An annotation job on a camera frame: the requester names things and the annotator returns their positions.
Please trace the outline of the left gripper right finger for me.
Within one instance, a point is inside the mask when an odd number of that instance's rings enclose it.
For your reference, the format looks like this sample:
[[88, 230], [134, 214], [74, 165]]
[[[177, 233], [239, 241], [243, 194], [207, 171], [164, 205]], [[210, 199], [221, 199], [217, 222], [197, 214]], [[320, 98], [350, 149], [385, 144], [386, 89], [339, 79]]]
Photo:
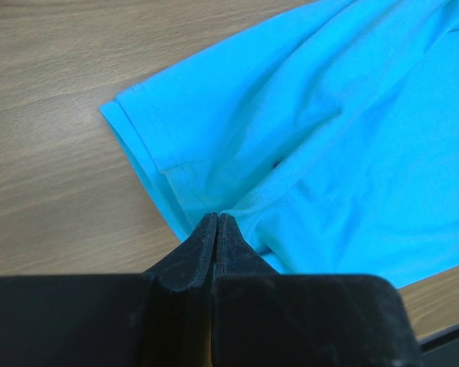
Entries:
[[282, 275], [218, 222], [212, 287], [215, 366], [420, 366], [399, 292], [369, 274]]

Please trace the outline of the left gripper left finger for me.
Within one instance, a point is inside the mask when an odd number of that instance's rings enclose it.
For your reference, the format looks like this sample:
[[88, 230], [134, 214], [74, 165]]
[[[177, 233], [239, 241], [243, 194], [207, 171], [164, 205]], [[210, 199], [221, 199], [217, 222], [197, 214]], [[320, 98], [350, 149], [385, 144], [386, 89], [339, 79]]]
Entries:
[[0, 366], [200, 365], [217, 223], [138, 274], [0, 277]]

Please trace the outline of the turquoise t shirt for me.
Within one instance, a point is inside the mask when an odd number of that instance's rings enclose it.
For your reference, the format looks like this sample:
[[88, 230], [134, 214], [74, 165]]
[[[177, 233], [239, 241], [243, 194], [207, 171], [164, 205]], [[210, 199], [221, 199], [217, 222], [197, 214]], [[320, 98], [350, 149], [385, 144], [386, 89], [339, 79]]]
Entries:
[[459, 265], [459, 1], [318, 1], [101, 107], [185, 240], [236, 218], [283, 274]]

